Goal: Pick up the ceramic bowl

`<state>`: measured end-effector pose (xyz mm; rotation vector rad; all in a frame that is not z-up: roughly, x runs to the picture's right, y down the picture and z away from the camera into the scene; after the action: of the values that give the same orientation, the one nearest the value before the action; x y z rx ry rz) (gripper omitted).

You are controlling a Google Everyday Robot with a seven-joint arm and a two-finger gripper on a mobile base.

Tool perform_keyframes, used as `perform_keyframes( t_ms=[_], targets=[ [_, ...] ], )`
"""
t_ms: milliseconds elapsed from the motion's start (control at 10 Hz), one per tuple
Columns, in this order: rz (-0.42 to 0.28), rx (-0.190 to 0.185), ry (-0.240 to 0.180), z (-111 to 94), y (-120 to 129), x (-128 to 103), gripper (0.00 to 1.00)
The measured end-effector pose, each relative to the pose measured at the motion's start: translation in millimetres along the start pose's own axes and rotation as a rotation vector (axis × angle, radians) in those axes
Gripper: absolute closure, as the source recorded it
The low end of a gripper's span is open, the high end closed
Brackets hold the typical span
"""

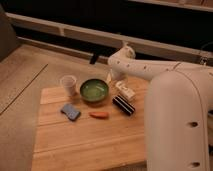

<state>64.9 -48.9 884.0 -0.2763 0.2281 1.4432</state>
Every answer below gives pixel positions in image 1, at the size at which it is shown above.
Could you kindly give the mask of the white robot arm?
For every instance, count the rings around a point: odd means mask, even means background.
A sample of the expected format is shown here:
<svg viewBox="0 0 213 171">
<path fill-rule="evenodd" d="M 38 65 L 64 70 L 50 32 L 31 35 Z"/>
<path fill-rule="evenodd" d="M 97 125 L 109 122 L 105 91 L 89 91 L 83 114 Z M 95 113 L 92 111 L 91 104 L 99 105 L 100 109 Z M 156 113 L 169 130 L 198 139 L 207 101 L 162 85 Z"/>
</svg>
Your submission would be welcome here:
<svg viewBox="0 0 213 171">
<path fill-rule="evenodd" d="M 144 100 L 147 170 L 210 171 L 213 67 L 137 60 L 129 46 L 111 55 L 108 65 L 114 77 L 128 74 L 149 82 Z"/>
</svg>

